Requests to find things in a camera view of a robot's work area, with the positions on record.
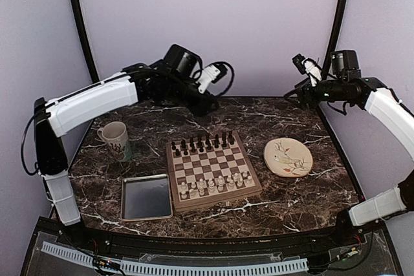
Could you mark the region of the white chess pawn piece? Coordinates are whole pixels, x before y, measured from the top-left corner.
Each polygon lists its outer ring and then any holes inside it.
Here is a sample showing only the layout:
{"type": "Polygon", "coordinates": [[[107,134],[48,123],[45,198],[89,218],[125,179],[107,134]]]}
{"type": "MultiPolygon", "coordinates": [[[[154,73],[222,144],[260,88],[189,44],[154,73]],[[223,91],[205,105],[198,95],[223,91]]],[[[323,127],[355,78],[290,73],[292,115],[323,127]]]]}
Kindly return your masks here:
{"type": "Polygon", "coordinates": [[[205,187],[205,181],[204,181],[203,178],[200,178],[199,181],[198,181],[198,189],[199,189],[199,195],[200,196],[204,196],[204,194],[205,194],[204,187],[205,187]]]}

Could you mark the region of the white chess king piece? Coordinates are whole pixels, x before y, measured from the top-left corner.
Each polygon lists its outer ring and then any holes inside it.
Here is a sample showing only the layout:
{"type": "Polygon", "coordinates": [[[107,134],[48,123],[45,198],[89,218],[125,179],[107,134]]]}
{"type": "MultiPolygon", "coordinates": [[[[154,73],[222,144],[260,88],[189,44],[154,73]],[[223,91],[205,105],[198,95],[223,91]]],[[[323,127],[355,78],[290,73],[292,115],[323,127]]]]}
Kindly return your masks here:
{"type": "Polygon", "coordinates": [[[223,192],[224,191],[224,185],[225,185],[225,181],[224,178],[222,176],[219,176],[217,179],[217,189],[218,192],[223,192]]]}

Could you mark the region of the white chess queen piece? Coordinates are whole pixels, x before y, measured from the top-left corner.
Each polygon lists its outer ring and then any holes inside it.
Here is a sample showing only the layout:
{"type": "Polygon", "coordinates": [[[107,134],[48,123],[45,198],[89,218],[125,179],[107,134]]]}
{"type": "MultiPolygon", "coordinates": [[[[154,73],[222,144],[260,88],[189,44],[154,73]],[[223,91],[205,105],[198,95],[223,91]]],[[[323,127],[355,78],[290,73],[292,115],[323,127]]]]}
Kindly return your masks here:
{"type": "Polygon", "coordinates": [[[214,194],[216,190],[214,179],[210,178],[208,181],[208,192],[210,195],[214,194]]]}

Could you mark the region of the white chess knight piece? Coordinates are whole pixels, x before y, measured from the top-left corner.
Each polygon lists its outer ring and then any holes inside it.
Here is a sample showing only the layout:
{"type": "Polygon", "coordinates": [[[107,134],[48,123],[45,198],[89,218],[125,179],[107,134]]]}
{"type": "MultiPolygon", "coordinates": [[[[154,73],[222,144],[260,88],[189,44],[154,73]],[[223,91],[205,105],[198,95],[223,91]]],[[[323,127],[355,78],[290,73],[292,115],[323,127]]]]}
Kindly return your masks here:
{"type": "Polygon", "coordinates": [[[190,196],[194,197],[197,194],[197,184],[195,182],[191,183],[191,188],[189,190],[190,196]]]}

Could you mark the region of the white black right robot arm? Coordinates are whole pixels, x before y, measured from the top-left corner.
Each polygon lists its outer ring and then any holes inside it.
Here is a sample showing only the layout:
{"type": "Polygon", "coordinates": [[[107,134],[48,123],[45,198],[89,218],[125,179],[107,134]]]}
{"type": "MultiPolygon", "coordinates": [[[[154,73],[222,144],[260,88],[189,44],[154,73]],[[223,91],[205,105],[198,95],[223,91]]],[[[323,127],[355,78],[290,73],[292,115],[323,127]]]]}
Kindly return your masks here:
{"type": "MultiPolygon", "coordinates": [[[[363,77],[354,50],[331,53],[331,67],[322,69],[316,61],[297,54],[294,66],[306,79],[295,85],[284,98],[300,109],[315,108],[325,102],[357,106],[382,124],[386,139],[394,138],[413,156],[413,113],[394,90],[374,77],[363,77]]],[[[344,246],[359,229],[413,211],[413,174],[372,198],[348,207],[336,216],[329,238],[344,246]]]]}

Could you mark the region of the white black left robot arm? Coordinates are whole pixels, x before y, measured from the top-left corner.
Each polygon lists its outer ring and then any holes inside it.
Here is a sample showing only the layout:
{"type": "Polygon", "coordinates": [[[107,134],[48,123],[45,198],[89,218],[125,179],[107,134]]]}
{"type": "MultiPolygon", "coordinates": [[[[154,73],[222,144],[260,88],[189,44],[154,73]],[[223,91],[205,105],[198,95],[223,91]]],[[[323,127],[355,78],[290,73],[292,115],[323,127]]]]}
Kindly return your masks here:
{"type": "Polygon", "coordinates": [[[218,108],[218,97],[207,88],[227,72],[221,63],[204,66],[198,55],[174,44],[150,65],[137,63],[63,97],[35,101],[28,124],[34,127],[36,160],[27,174],[43,177],[61,223],[68,226],[65,235],[75,246],[87,247],[91,232],[80,224],[61,137],[107,112],[146,100],[182,105],[194,116],[205,116],[218,108]]]}

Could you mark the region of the dark chess pieces row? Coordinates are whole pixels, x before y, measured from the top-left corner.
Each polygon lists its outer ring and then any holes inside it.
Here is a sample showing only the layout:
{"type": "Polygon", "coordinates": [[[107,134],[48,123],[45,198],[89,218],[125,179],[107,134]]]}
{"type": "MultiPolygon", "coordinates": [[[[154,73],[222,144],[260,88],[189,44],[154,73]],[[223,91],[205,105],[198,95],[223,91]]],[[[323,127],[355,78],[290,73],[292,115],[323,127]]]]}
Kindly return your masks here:
{"type": "Polygon", "coordinates": [[[189,138],[171,141],[167,147],[174,156],[189,156],[206,153],[208,156],[224,156],[239,152],[233,131],[216,134],[197,134],[189,138]]]}

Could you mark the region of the wooden chess board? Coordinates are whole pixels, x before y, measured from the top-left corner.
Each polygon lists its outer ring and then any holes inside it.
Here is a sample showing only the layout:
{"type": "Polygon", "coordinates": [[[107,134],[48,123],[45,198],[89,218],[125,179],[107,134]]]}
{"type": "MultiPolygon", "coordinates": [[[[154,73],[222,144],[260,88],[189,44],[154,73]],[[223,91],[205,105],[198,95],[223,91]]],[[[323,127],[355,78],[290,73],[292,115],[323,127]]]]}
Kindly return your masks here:
{"type": "Polygon", "coordinates": [[[261,194],[263,188],[256,175],[250,159],[245,151],[244,145],[238,135],[235,133],[239,152],[224,155],[224,156],[208,156],[204,154],[196,154],[189,156],[174,156],[166,144],[166,157],[168,161],[169,184],[171,188],[171,196],[173,200],[174,209],[176,212],[190,211],[192,209],[202,208],[218,204],[220,202],[227,202],[255,196],[261,194]],[[234,174],[239,173],[243,177],[244,185],[237,187],[237,182],[234,181],[234,188],[228,190],[227,178],[231,176],[234,179],[234,174]],[[218,192],[217,179],[222,176],[225,181],[224,191],[218,192]],[[246,184],[245,180],[248,176],[252,177],[252,183],[246,184]],[[198,181],[203,178],[205,181],[205,194],[199,195],[198,181]],[[215,193],[210,195],[208,192],[208,181],[214,179],[215,193]],[[182,182],[188,185],[188,198],[186,200],[180,199],[179,186],[182,182]],[[191,183],[197,184],[197,194],[194,197],[190,196],[189,190],[191,183]]]}

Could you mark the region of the round bird pattern plate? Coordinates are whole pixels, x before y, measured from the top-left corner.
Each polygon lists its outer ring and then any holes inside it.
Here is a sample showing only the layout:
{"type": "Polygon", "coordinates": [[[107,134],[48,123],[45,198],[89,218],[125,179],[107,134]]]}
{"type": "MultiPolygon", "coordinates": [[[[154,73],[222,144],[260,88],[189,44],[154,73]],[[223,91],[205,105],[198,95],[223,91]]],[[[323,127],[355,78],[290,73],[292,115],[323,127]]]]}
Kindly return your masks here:
{"type": "Polygon", "coordinates": [[[283,178],[307,176],[314,163],[308,147],[292,138],[276,138],[267,142],[263,158],[270,171],[283,178]]]}

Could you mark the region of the cream patterned mug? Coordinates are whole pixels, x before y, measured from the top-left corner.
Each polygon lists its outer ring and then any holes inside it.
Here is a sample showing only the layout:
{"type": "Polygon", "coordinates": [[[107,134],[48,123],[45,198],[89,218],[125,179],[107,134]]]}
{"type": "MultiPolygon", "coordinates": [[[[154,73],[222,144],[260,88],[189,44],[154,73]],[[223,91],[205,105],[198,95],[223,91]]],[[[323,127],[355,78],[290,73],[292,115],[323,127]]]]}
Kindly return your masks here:
{"type": "Polygon", "coordinates": [[[106,143],[110,153],[119,162],[127,162],[132,157],[127,127],[123,122],[111,122],[97,130],[98,137],[106,143]]]}

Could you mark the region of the metal tray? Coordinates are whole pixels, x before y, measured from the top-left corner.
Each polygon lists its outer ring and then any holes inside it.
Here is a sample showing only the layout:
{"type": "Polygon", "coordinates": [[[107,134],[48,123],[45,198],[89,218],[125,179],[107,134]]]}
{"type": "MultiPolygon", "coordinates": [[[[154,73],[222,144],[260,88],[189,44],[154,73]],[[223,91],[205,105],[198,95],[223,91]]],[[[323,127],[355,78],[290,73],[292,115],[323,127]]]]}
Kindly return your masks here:
{"type": "Polygon", "coordinates": [[[173,216],[167,174],[125,178],[120,218],[124,222],[160,220],[173,216]]]}

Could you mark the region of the black right frame post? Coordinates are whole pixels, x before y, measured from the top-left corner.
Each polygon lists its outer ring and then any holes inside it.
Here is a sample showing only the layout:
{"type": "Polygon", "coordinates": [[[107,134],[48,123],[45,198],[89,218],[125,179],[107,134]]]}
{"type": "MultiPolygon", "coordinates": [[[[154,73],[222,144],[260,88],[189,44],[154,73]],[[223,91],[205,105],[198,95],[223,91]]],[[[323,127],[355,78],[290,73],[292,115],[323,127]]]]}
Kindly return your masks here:
{"type": "Polygon", "coordinates": [[[329,59],[329,55],[333,52],[337,46],[340,30],[342,27],[342,21],[345,14],[347,0],[337,0],[336,10],[334,13],[334,19],[332,22],[331,35],[327,45],[327,52],[325,59],[329,59]]]}

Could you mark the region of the black frame post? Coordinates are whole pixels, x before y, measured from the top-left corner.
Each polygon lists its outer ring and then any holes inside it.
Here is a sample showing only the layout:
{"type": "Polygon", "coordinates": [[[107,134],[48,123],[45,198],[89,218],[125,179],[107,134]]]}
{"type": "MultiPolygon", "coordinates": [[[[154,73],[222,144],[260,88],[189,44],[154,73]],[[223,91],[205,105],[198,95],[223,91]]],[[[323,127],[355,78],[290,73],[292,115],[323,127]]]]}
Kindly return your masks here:
{"type": "Polygon", "coordinates": [[[327,45],[327,52],[325,59],[329,59],[329,55],[333,52],[337,46],[340,30],[342,27],[342,21],[345,14],[347,0],[337,0],[336,10],[334,13],[334,19],[332,22],[331,35],[327,45]]]}
{"type": "Polygon", "coordinates": [[[85,64],[87,66],[88,73],[90,75],[91,81],[96,83],[99,81],[98,71],[94,62],[94,57],[91,49],[91,44],[87,34],[87,29],[85,25],[85,20],[83,18],[83,10],[80,0],[70,0],[72,14],[74,17],[74,22],[76,25],[76,30],[78,33],[78,39],[83,52],[83,57],[85,64]]]}

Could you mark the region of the black front rail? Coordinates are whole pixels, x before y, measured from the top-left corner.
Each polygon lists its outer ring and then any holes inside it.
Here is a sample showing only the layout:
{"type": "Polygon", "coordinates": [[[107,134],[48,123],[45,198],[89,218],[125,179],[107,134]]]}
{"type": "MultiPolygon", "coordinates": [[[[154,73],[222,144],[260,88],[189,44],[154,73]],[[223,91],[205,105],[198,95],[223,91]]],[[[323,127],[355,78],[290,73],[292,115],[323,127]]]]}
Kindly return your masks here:
{"type": "Polygon", "coordinates": [[[98,243],[98,253],[105,255],[137,256],[141,253],[166,255],[248,255],[282,252],[285,255],[325,253],[339,246],[366,245],[371,230],[366,226],[366,236],[332,237],[333,228],[314,232],[270,235],[236,239],[179,239],[151,237],[85,228],[86,240],[98,243]]]}

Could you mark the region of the black left frame post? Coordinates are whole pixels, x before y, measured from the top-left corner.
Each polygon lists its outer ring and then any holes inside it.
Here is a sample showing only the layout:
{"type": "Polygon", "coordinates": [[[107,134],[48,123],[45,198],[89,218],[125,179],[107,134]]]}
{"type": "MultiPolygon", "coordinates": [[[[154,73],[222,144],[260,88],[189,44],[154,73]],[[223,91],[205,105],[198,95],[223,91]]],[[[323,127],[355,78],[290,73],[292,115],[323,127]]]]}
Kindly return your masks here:
{"type": "Polygon", "coordinates": [[[91,44],[87,34],[87,29],[85,25],[85,20],[83,18],[83,10],[80,0],[70,0],[72,14],[74,17],[74,22],[76,25],[76,30],[78,33],[78,39],[83,52],[83,57],[85,64],[87,66],[88,73],[90,75],[91,81],[96,83],[99,81],[98,71],[94,62],[94,57],[91,49],[91,44]]]}

